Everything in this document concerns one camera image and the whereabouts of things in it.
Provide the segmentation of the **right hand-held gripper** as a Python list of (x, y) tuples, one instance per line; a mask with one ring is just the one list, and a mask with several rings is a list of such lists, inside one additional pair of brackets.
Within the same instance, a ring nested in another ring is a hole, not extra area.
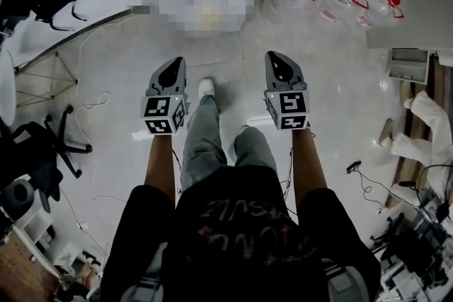
[(279, 130), (300, 130), (309, 123), (309, 91), (299, 65), (276, 51), (265, 55), (266, 109)]

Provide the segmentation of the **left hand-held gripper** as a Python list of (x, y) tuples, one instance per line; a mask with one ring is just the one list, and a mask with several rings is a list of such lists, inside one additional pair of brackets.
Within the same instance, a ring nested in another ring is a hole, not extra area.
[(141, 118), (152, 135), (174, 135), (188, 113), (186, 63), (175, 57), (151, 76), (141, 100)]

